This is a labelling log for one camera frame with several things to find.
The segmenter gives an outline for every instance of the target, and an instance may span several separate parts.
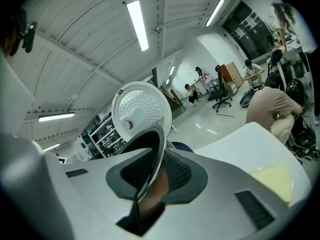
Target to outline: table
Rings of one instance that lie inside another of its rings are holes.
[[[205,95],[207,93],[207,90],[202,82],[201,79],[198,79],[193,83],[195,87],[201,92],[201,95]]]
[[[306,172],[294,155],[255,122],[245,124],[228,136],[194,152],[235,165],[248,174],[286,163],[291,175],[291,205],[305,199],[312,189]]]

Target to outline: gray plastic part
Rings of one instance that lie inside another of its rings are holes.
[[[134,200],[138,189],[121,178],[122,169],[133,164],[151,152],[151,148],[113,166],[106,173],[106,182],[119,198]],[[179,162],[184,163],[191,170],[190,180],[182,187],[163,196],[161,202],[166,205],[187,204],[195,199],[206,187],[208,174],[206,170],[196,162],[166,148],[165,155],[173,156]]]
[[[117,197],[129,200],[136,199],[138,189],[136,189],[134,186],[130,185],[128,182],[122,179],[120,173],[123,168],[129,166],[134,161],[144,157],[149,152],[151,152],[151,148],[148,148],[142,151],[141,153],[135,155],[134,157],[131,157],[113,166],[112,168],[110,168],[110,170],[107,171],[105,176],[106,182],[109,185],[109,187],[113,190],[113,192],[117,195]]]
[[[45,154],[29,140],[0,133],[0,183],[28,224],[45,239],[74,239],[50,179]]]

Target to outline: white ceiling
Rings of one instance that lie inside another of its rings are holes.
[[[9,62],[34,104],[20,134],[42,148],[72,143],[123,85],[151,73],[183,48],[187,30],[202,28],[218,0],[139,0],[149,49],[141,51],[125,4],[136,0],[27,0],[29,22],[38,28],[33,50]],[[155,29],[161,28],[159,35]],[[78,94],[72,118],[41,122],[62,112]]]

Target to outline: man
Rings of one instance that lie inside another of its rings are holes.
[[[265,70],[257,64],[251,62],[250,59],[245,60],[244,67],[244,77],[243,81],[248,81],[249,85],[254,86],[254,81],[258,80],[260,84],[263,84],[261,74],[265,72]]]
[[[285,144],[294,126],[293,115],[301,114],[302,107],[283,90],[280,74],[270,74],[265,81],[265,87],[258,90],[250,102],[246,123],[258,123]]]
[[[188,91],[189,102],[191,102],[194,106],[196,105],[196,101],[197,102],[201,101],[201,99],[198,97],[197,91],[192,86],[190,86],[189,84],[186,84],[184,88]]]

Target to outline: window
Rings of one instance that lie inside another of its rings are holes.
[[[170,70],[170,74],[169,74],[169,76],[171,76],[171,75],[172,75],[172,73],[174,72],[174,70],[175,70],[175,65],[173,65],[173,66],[171,67],[171,70]]]
[[[223,24],[234,40],[242,48],[246,56],[253,60],[271,51],[266,40],[271,33],[266,24],[244,2],[232,12],[233,16]]]

